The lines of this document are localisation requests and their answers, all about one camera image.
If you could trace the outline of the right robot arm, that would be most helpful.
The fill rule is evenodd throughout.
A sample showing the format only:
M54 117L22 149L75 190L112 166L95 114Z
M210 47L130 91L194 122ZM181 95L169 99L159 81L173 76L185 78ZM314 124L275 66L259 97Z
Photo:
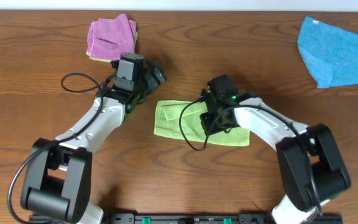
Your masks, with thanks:
M207 137L244 128L277 154L284 198L265 218L240 218L239 223L342 223L339 215L323 215L323 205L351 187L331 130L287 118L251 91L239 93L227 75L207 86L201 91L207 112L200 116Z

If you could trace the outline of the green microfibre cloth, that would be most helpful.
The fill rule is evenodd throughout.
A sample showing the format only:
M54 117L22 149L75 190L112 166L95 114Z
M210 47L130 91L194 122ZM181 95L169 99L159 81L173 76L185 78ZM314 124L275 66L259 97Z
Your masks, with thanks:
M191 105L189 101L161 100L156 106L154 134L171 139L203 142L205 133L200 115L205 112L207 107L204 103ZM250 131L234 128L229 133L210 135L208 142L222 146L248 146Z

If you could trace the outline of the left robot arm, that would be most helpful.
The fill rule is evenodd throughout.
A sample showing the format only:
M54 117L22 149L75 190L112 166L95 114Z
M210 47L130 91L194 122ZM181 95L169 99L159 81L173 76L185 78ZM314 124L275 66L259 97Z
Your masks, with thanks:
M115 62L116 73L97 91L92 107L54 140L34 142L19 170L25 172L20 204L28 223L106 223L108 216L90 202L93 157L106 138L167 78L148 61Z

